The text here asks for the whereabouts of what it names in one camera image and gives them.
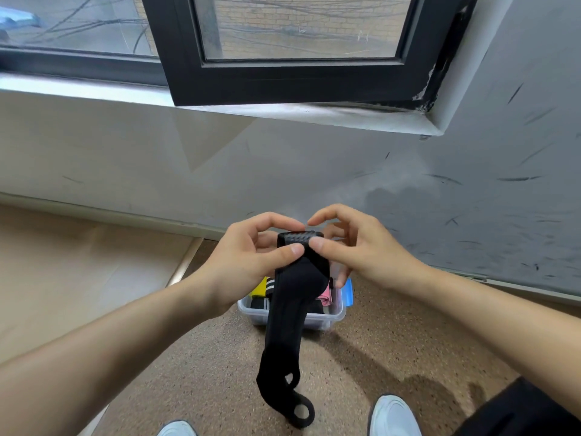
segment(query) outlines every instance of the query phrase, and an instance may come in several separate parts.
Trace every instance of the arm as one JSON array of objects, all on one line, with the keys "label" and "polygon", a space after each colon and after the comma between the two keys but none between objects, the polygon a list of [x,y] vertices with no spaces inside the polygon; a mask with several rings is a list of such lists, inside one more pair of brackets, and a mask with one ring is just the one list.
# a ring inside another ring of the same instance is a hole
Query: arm
[{"label": "arm", "polygon": [[223,314],[302,245],[276,245],[270,227],[301,231],[288,217],[265,213],[227,230],[193,275],[136,300],[64,337],[0,365],[2,434],[75,436],[175,340]]},{"label": "arm", "polygon": [[[454,318],[514,369],[581,418],[581,319],[433,269],[408,253],[374,217],[344,205],[317,212],[328,224],[309,246],[377,285],[413,296]],[[333,242],[330,239],[339,237]]]}]

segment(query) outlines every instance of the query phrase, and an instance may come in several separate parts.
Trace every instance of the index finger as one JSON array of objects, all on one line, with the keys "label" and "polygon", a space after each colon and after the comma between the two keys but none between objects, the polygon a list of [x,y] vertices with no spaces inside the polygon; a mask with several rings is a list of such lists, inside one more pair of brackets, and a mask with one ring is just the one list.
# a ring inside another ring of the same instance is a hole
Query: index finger
[{"label": "index finger", "polygon": [[341,222],[357,224],[365,216],[366,214],[361,211],[357,211],[342,203],[335,203],[314,213],[307,223],[309,226],[316,226],[326,220],[339,219]]},{"label": "index finger", "polygon": [[305,226],[302,222],[291,217],[283,216],[277,213],[262,213],[240,222],[253,238],[258,233],[266,231],[269,228],[279,228],[287,231],[304,231]]}]

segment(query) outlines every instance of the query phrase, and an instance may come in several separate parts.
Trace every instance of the person's right hand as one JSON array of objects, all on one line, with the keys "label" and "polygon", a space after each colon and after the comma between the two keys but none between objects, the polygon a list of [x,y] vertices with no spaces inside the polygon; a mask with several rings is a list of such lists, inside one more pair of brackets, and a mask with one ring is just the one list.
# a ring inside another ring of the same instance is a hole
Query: person's right hand
[{"label": "person's right hand", "polygon": [[423,264],[381,225],[365,213],[339,203],[317,211],[309,226],[338,219],[323,229],[324,238],[313,237],[309,246],[326,259],[343,264],[336,287],[343,287],[351,270],[379,286],[413,295],[431,268]]}]

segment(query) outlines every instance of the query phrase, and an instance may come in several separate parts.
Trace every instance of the person's left arm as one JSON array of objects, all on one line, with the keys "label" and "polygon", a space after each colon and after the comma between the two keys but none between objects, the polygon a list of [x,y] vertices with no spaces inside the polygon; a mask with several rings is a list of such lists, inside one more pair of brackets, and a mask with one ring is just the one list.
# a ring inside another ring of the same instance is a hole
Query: person's left arm
[{"label": "person's left arm", "polygon": [[271,227],[304,230],[275,213],[235,223],[190,277],[1,364],[2,433],[77,435],[174,341],[304,253],[300,244],[259,253],[276,246]]}]

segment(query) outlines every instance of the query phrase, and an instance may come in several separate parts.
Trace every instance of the yellow fabric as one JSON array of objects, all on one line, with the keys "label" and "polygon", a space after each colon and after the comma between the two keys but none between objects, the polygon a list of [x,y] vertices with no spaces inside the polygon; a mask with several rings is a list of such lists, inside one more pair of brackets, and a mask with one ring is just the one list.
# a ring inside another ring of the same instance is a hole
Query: yellow fabric
[{"label": "yellow fabric", "polygon": [[255,287],[251,292],[251,297],[254,298],[255,296],[260,296],[262,298],[266,297],[266,281],[268,277],[263,278],[260,284]]}]

